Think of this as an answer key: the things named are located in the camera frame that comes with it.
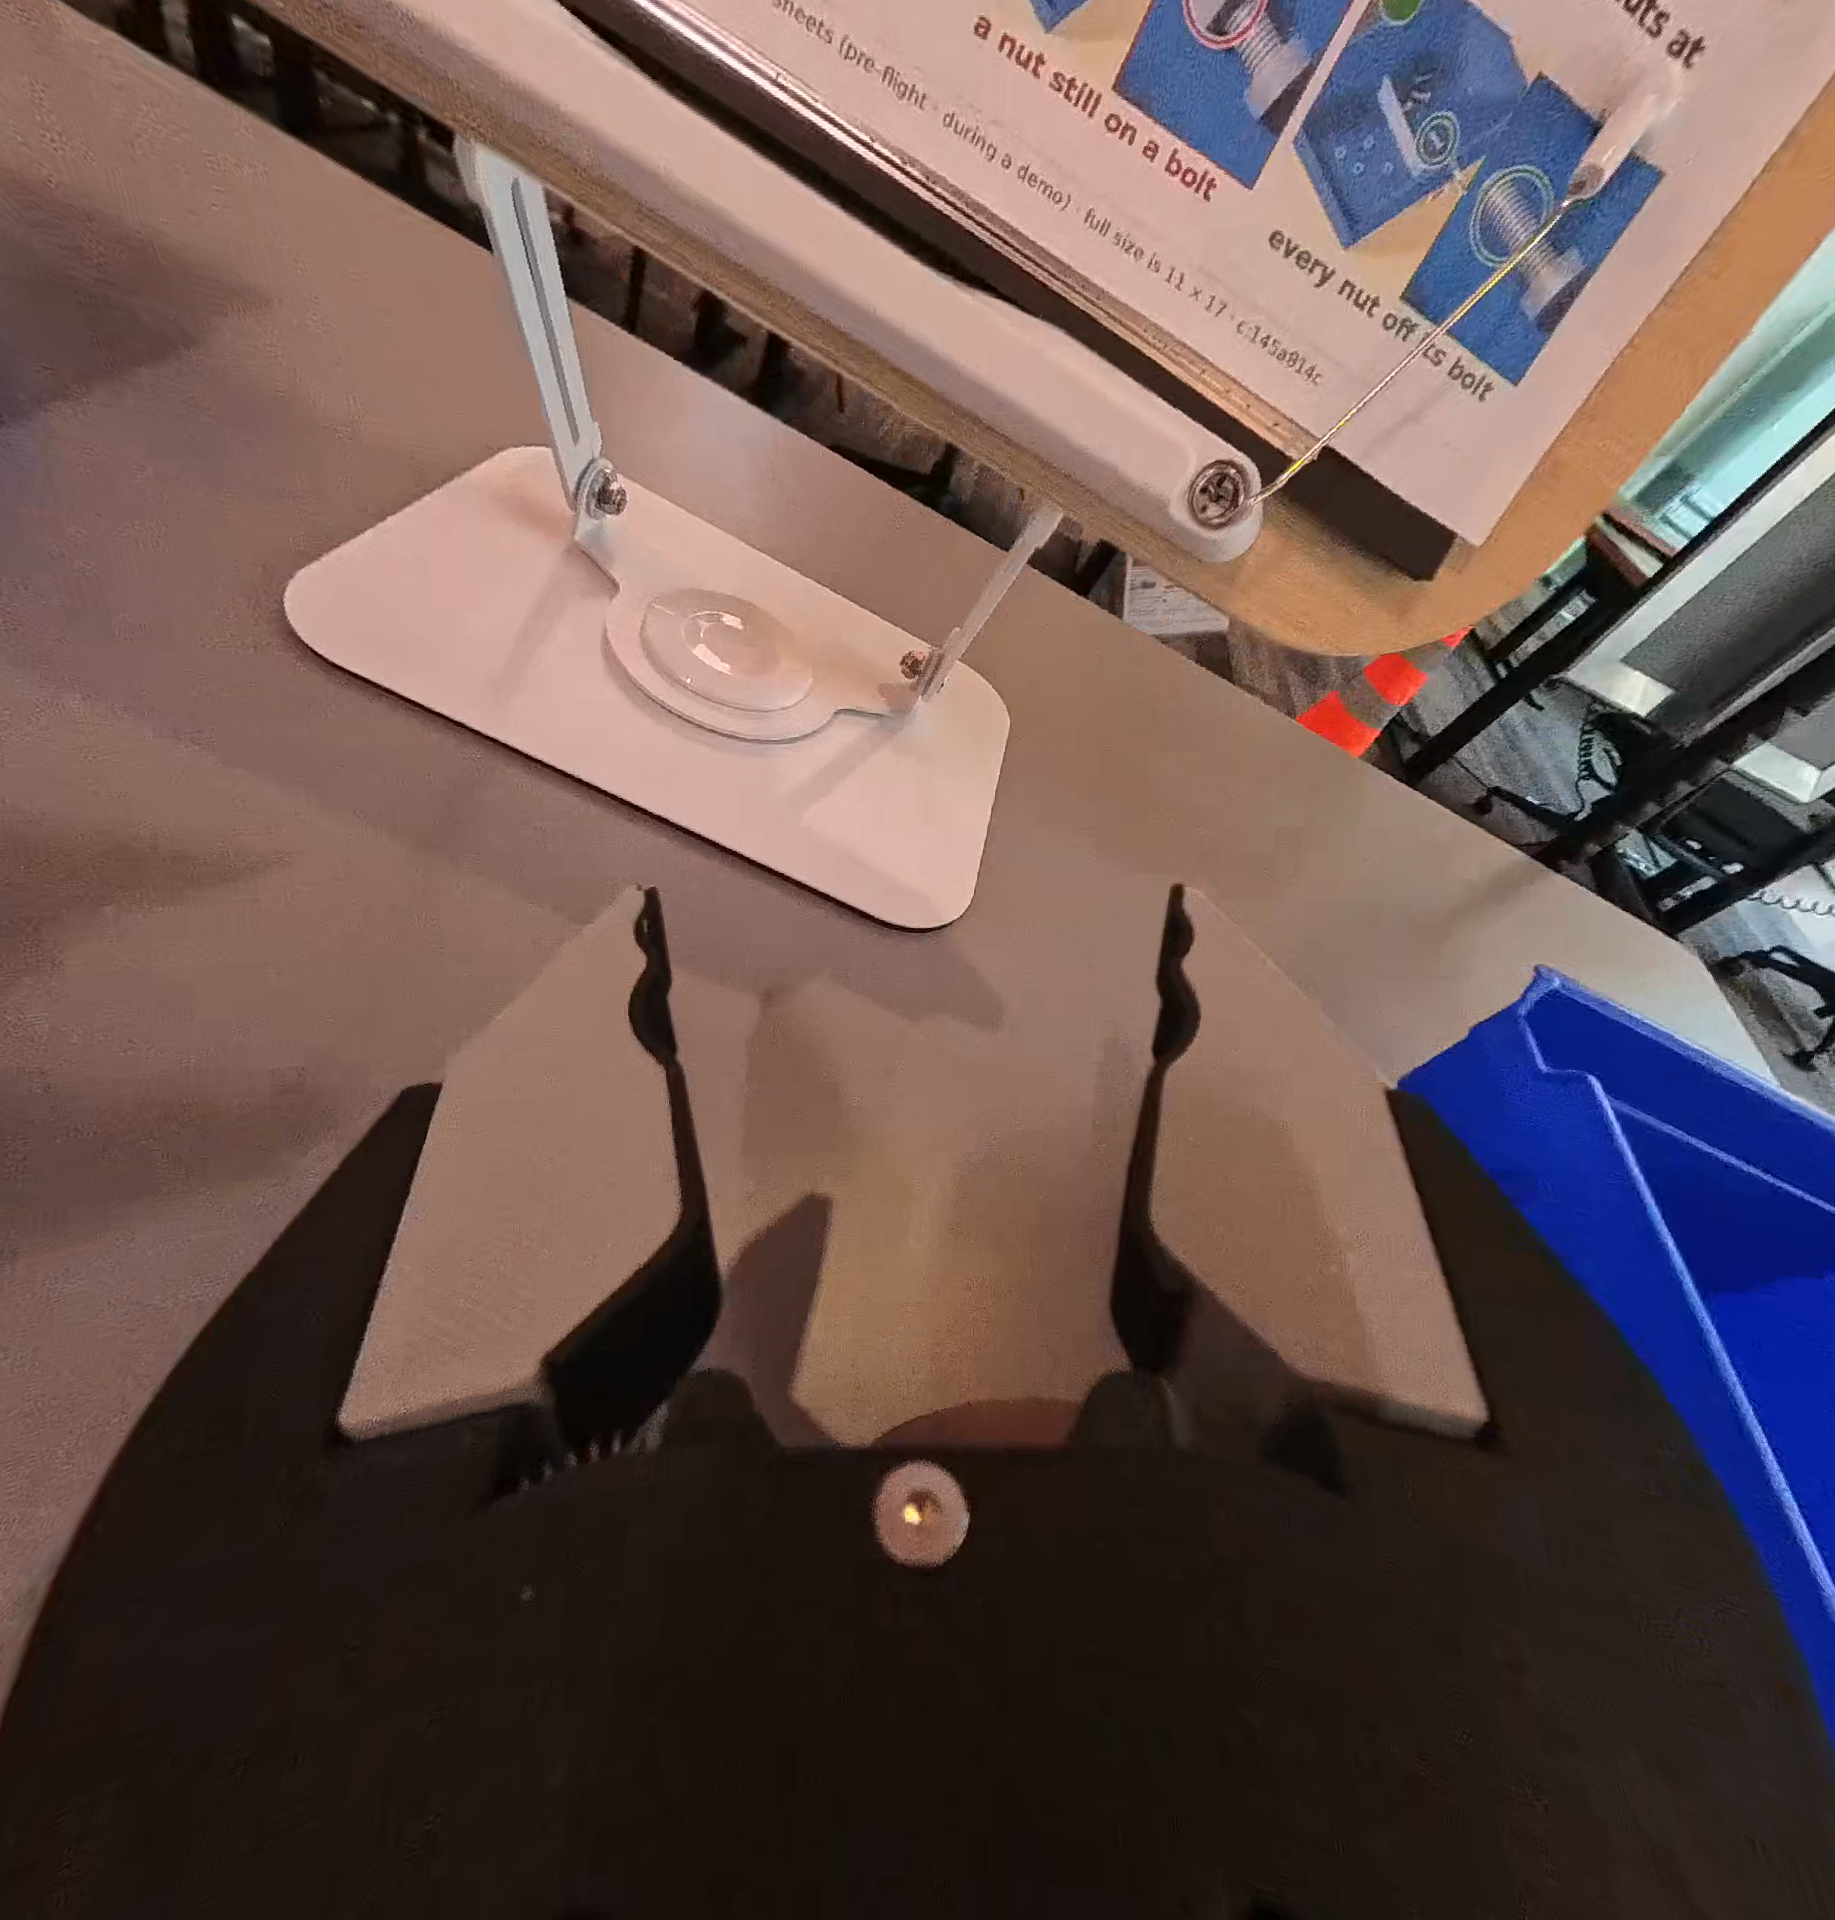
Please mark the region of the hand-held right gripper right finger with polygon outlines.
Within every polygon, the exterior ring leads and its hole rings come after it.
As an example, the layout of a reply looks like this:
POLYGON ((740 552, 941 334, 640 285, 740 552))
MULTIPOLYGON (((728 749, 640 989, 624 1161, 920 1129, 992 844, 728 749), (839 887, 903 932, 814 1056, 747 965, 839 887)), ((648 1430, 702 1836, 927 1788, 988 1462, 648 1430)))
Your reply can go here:
POLYGON ((1490 1422, 1391 1087, 1218 905, 1174 885, 1111 1317, 1199 1430, 1490 1422))

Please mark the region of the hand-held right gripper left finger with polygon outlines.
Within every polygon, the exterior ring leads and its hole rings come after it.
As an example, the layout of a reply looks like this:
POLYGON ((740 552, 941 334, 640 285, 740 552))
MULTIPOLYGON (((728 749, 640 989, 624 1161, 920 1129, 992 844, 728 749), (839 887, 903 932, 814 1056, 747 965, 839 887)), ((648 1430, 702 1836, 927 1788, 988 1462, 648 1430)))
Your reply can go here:
POLYGON ((700 1357, 719 1268, 656 889, 624 891, 447 1065, 338 1427, 533 1411, 626 1443, 700 1357))

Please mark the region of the blue plastic bin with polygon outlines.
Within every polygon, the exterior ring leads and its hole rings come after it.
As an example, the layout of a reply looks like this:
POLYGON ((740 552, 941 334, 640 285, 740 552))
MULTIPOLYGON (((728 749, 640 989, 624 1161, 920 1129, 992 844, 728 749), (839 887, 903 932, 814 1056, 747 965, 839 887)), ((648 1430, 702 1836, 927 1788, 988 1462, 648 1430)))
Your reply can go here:
POLYGON ((1399 1092, 1689 1427, 1835 1752, 1835 1118, 1553 972, 1399 1092))

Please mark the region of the orange striped cone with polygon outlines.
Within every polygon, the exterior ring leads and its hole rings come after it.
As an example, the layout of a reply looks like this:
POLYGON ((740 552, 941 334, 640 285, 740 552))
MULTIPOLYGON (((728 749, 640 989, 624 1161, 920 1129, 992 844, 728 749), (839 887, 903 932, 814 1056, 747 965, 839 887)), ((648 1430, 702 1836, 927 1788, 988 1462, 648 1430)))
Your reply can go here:
POLYGON ((1296 725, 1360 760, 1471 634, 1471 629, 1461 629, 1410 652, 1364 661, 1343 683, 1302 708, 1294 717, 1296 725))

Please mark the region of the white document stand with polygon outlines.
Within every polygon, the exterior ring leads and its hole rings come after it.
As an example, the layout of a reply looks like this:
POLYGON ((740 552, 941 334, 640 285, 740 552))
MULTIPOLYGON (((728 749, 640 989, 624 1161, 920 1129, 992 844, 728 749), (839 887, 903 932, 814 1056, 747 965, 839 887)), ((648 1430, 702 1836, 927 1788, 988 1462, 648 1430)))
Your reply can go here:
POLYGON ((543 447, 302 568, 329 665, 887 925, 968 906, 1010 714, 963 653, 1061 517, 1314 653, 1465 627, 1581 534, 1835 224, 1835 77, 1607 365, 1492 535, 1457 541, 833 115, 700 5, 271 5, 454 134, 543 447), (604 217, 1006 474, 1026 528, 943 639, 656 494, 611 447, 544 196, 604 217))

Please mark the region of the printed instruction sheet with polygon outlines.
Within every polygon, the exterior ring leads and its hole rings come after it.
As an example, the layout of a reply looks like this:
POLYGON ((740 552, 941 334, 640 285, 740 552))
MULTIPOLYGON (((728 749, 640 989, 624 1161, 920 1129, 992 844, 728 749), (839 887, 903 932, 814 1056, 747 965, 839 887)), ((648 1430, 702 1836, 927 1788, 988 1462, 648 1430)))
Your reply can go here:
POLYGON ((807 98, 1488 541, 1835 77, 1835 3, 700 5, 807 98))

